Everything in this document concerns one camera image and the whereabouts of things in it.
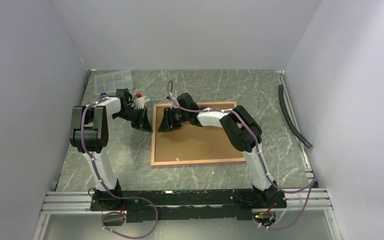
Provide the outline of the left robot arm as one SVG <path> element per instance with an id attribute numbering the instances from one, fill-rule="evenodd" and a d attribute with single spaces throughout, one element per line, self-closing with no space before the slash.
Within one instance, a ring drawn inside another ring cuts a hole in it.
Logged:
<path id="1" fill-rule="evenodd" d="M 153 128 L 145 107 L 147 98 L 140 93 L 132 95 L 126 89 L 118 89 L 115 95 L 101 94 L 99 100 L 72 109 L 70 144 L 87 160 L 95 180 L 94 194 L 103 197 L 110 210 L 123 204 L 123 195 L 108 157 L 109 121 L 120 118 L 130 122 L 131 127 L 147 133 Z"/>

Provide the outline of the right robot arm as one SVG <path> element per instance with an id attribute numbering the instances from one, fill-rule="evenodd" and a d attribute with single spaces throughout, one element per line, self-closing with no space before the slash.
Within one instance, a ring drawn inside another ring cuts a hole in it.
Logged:
<path id="1" fill-rule="evenodd" d="M 285 195 L 279 190 L 263 159 L 262 129 L 242 105 L 230 109 L 198 106 L 189 93 L 179 95 L 173 104 L 174 107 L 163 110 L 158 132 L 178 130 L 186 122 L 197 127 L 223 129 L 230 144 L 247 163 L 257 205 L 266 208 L 270 204 L 277 207 L 283 204 Z"/>

